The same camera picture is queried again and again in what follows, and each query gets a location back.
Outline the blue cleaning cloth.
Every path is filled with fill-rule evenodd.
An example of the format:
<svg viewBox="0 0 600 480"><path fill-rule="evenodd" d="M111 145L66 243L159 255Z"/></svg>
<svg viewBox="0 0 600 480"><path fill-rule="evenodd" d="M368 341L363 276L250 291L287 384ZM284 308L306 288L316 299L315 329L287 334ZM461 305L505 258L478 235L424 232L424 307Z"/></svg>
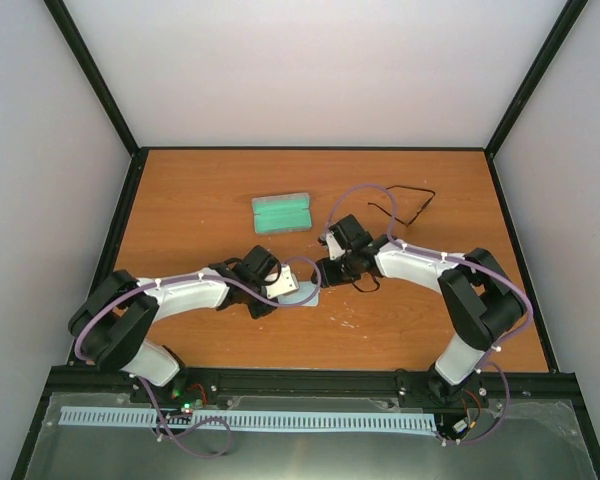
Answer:
<svg viewBox="0 0 600 480"><path fill-rule="evenodd" d="M297 291L279 296L277 301L282 305L298 304L300 307L316 307L319 304L319 293L315 290L315 284L302 281Z"/></svg>

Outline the grey glasses case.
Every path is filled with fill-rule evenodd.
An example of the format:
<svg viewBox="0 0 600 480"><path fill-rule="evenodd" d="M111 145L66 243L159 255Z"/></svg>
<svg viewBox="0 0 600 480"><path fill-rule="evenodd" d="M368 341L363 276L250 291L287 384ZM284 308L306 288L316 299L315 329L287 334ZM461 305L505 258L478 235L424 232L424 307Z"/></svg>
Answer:
<svg viewBox="0 0 600 480"><path fill-rule="evenodd" d="M310 196L306 192L256 197L251 206L256 234L291 233L312 228Z"/></svg>

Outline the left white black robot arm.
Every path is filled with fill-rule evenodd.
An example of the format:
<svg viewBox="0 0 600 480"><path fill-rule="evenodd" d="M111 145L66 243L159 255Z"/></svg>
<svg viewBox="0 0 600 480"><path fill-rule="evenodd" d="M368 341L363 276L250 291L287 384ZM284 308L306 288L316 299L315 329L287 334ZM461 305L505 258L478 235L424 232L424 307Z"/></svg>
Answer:
<svg viewBox="0 0 600 480"><path fill-rule="evenodd" d="M140 279L126 270L106 277L71 317L74 355L102 372L126 372L152 384L166 402L181 400L188 378L168 348L147 339L151 326L181 313L221 311L244 304L254 318L275 310L266 288L281 276L280 261L257 245L240 258L163 279Z"/></svg>

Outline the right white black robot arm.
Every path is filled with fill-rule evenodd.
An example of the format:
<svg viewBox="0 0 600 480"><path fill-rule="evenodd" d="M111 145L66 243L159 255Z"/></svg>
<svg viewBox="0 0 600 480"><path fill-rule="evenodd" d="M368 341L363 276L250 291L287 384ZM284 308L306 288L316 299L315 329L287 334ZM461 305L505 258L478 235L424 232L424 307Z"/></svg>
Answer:
<svg viewBox="0 0 600 480"><path fill-rule="evenodd" d="M439 293L454 334L428 370L425 390L439 405L456 400L492 351L533 320L533 306L494 256L414 246L390 234L377 238L348 215L328 226L318 241L327 256L317 261L312 282L322 288L354 285L363 275L403 280Z"/></svg>

